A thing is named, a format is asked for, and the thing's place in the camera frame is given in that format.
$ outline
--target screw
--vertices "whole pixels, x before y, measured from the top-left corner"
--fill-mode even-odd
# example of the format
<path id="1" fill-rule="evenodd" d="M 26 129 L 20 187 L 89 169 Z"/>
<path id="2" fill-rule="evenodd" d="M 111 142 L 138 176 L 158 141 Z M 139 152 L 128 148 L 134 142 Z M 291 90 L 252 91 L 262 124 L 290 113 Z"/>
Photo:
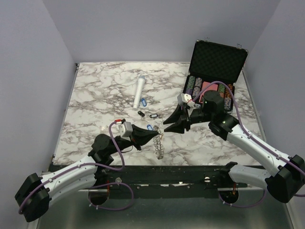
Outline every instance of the screw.
<path id="1" fill-rule="evenodd" d="M 204 178 L 204 181 L 205 181 L 205 183 L 210 183 L 210 182 L 211 182 L 211 180 L 210 180 L 209 177 L 205 177 L 205 178 Z"/>
<path id="2" fill-rule="evenodd" d="M 121 182 L 122 182 L 122 179 L 118 177 L 118 178 L 115 179 L 115 182 L 116 182 L 116 183 L 121 183 Z"/>

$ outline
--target white microphone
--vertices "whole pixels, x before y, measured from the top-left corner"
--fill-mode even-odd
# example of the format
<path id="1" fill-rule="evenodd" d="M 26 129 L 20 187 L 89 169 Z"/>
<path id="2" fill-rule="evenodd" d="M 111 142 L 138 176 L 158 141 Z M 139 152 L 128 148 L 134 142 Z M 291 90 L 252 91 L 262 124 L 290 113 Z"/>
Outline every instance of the white microphone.
<path id="1" fill-rule="evenodd" d="M 140 98 L 141 98 L 141 94 L 142 94 L 142 89 L 145 83 L 145 76 L 141 75 L 138 78 L 138 86 L 137 86 L 137 91 L 135 93 L 134 96 L 134 101 L 133 101 L 133 109 L 137 110 L 139 107 L 139 103 L 140 103 Z"/>

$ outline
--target black key tag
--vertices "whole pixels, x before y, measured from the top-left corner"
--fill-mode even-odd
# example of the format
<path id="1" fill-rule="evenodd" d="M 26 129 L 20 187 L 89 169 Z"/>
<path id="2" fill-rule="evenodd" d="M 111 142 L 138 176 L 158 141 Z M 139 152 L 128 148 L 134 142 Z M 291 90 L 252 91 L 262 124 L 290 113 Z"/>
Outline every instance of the black key tag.
<path id="1" fill-rule="evenodd" d="M 141 117 L 144 117 L 145 114 L 142 112 L 142 111 L 138 111 L 138 114 L 141 116 Z"/>
<path id="2" fill-rule="evenodd" d="M 150 118 L 157 118 L 157 117 L 158 117 L 158 114 L 151 114 L 149 117 L 150 117 Z"/>

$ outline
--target marble surface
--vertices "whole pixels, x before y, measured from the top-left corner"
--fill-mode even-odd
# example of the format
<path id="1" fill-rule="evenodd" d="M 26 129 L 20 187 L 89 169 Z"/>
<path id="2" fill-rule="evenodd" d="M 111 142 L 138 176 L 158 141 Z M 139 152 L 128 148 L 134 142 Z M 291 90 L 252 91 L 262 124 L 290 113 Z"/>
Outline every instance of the marble surface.
<path id="1" fill-rule="evenodd" d="M 69 165 L 91 150 L 95 137 L 108 134 L 108 126 L 114 119 L 125 118 L 141 128 L 148 124 L 158 125 L 161 130 L 168 125 L 162 122 L 177 106 L 177 95 L 182 92 L 189 63 L 169 62 L 108 62 L 81 63 L 72 91 L 69 108 L 61 132 L 53 162 L 55 165 Z M 142 97 L 148 105 L 140 110 L 146 119 L 132 109 L 132 103 L 140 75 L 146 83 Z M 235 97 L 243 124 L 256 135 L 261 136 L 257 119 L 241 73 L 235 84 Z M 150 119 L 158 113 L 161 118 Z M 118 125 L 112 128 L 118 134 Z M 164 133 L 163 159 L 157 159 L 153 141 L 124 154 L 127 165 L 225 165 L 235 161 L 243 165 L 258 165 L 243 150 L 215 136 L 208 123 L 195 124 L 184 135 Z M 113 154 L 112 165 L 120 165 L 118 153 Z"/>

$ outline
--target white wall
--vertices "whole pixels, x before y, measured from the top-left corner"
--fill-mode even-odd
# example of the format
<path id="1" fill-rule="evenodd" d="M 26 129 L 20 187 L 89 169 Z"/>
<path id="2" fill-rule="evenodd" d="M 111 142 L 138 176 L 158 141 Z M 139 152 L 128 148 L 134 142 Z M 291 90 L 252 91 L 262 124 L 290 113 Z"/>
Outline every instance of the white wall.
<path id="1" fill-rule="evenodd" d="M 43 0 L 77 62 L 190 61 L 197 39 L 251 50 L 280 0 Z"/>
<path id="2" fill-rule="evenodd" d="M 268 143 L 305 158 L 305 1 L 282 0 L 246 63 Z M 294 198 L 303 218 L 305 199 Z"/>
<path id="3" fill-rule="evenodd" d="M 41 0 L 0 3 L 0 228 L 26 227 L 14 196 L 45 170 L 75 64 Z"/>

